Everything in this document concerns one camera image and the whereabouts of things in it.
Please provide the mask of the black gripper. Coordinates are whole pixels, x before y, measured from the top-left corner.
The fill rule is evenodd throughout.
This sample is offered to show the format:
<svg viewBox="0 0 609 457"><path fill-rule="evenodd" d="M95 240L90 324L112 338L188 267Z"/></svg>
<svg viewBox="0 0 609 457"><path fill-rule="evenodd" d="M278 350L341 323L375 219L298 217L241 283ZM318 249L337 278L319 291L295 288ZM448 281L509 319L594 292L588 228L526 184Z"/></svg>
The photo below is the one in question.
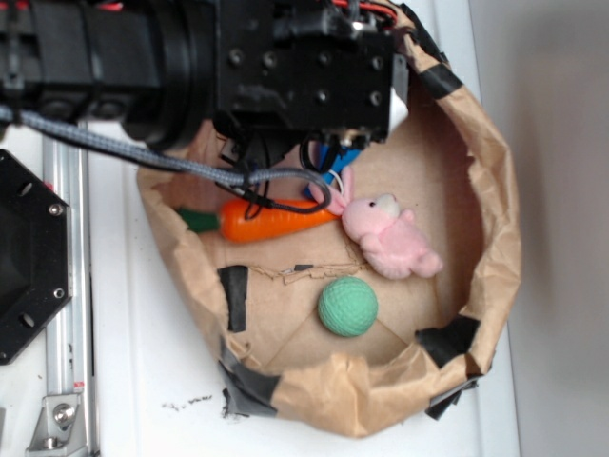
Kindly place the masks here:
<svg viewBox="0 0 609 457"><path fill-rule="evenodd" d="M271 167L308 141L364 149L390 134L396 7L382 1L220 1L214 126L237 164Z"/></svg>

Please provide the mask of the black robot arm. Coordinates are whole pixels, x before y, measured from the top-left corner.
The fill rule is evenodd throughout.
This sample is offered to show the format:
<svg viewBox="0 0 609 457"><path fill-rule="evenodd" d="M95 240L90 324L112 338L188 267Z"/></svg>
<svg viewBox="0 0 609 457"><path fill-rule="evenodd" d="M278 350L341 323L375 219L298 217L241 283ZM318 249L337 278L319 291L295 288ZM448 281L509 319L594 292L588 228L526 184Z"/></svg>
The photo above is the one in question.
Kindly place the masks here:
<svg viewBox="0 0 609 457"><path fill-rule="evenodd" d="M396 23L371 1L5 1L1 102L17 122L116 121L160 152L208 120L240 168L364 149L407 114Z"/></svg>

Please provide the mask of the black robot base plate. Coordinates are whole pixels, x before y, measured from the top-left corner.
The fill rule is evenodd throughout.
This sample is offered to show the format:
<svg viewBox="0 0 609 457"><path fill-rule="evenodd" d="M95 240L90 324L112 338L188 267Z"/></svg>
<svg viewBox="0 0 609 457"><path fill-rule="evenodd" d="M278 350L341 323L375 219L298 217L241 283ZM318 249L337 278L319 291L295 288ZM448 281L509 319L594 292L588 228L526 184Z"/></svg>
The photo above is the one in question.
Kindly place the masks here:
<svg viewBox="0 0 609 457"><path fill-rule="evenodd" d="M12 363L63 307L67 289L61 199L1 150L1 364Z"/></svg>

